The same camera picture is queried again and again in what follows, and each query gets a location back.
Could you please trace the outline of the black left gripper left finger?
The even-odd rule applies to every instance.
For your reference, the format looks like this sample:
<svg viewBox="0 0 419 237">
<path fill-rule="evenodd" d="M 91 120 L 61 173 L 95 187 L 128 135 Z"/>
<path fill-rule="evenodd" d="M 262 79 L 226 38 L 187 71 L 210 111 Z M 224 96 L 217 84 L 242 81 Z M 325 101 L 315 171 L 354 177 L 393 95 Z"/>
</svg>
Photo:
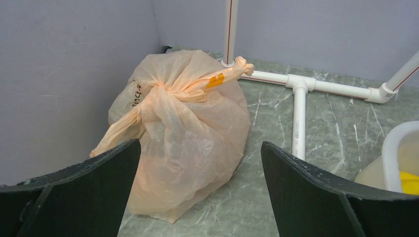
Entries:
<svg viewBox="0 0 419 237">
<path fill-rule="evenodd" d="M 0 188 L 3 237 L 115 237 L 140 161 L 131 139 L 61 169 Z"/>
</svg>

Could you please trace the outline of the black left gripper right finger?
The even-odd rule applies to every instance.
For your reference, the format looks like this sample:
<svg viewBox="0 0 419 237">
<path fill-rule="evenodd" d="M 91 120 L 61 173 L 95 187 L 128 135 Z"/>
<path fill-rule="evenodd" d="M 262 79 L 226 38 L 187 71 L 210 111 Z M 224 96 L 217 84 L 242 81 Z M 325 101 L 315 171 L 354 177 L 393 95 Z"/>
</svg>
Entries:
<svg viewBox="0 0 419 237">
<path fill-rule="evenodd" d="M 265 180 L 282 237 L 416 237 L 419 198 L 341 178 L 271 142 Z"/>
</svg>

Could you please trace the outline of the peach plastic bag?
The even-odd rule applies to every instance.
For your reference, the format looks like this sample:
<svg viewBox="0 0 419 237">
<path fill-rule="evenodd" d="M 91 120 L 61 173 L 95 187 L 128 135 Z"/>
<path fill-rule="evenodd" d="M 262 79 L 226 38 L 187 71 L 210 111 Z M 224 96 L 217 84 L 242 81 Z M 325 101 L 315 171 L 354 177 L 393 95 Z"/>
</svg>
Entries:
<svg viewBox="0 0 419 237">
<path fill-rule="evenodd" d="M 201 50 L 150 54 L 140 62 L 90 153 L 139 140 L 130 213 L 174 223 L 231 179 L 251 126 L 238 80 L 253 71 L 241 56 L 226 68 Z"/>
</svg>

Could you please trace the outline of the yellow fake banana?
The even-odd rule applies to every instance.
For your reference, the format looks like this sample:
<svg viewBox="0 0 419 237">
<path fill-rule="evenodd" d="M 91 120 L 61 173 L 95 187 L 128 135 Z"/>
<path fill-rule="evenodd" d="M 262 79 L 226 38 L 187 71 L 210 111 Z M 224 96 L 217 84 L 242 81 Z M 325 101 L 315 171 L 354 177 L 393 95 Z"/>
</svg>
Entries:
<svg viewBox="0 0 419 237">
<path fill-rule="evenodd" d="M 401 187 L 405 194 L 419 195 L 419 177 L 408 172 L 400 172 Z"/>
</svg>

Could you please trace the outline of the white plastic basin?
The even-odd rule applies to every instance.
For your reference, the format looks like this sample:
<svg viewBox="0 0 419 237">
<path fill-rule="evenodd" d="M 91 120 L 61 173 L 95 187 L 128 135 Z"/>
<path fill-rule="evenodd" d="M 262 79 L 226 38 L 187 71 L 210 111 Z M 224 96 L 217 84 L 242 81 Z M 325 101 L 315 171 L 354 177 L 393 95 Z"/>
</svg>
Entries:
<svg viewBox="0 0 419 237">
<path fill-rule="evenodd" d="M 403 193 L 400 172 L 419 176 L 419 122 L 393 128 L 384 139 L 381 155 L 355 178 L 366 186 Z"/>
</svg>

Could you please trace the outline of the white PVC pipe frame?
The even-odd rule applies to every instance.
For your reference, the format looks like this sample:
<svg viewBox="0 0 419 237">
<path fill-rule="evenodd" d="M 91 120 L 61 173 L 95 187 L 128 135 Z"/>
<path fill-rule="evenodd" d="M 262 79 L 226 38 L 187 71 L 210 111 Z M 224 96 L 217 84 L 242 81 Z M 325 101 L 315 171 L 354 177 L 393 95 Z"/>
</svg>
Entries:
<svg viewBox="0 0 419 237">
<path fill-rule="evenodd" d="M 239 1 L 223 0 L 221 2 L 223 12 L 223 43 L 221 64 L 225 68 L 238 65 L 235 55 L 235 43 L 239 15 Z M 292 154 L 304 160 L 306 156 L 306 108 L 307 94 L 314 91 L 326 95 L 334 95 L 355 99 L 365 103 L 385 104 L 399 93 L 400 88 L 414 74 L 419 71 L 419 54 L 415 53 L 388 81 L 379 87 L 356 87 L 347 84 L 339 84 L 315 77 L 306 77 L 295 74 L 278 74 L 265 71 L 254 71 L 240 78 L 248 81 L 281 85 L 292 90 L 293 94 L 293 133 Z"/>
</svg>

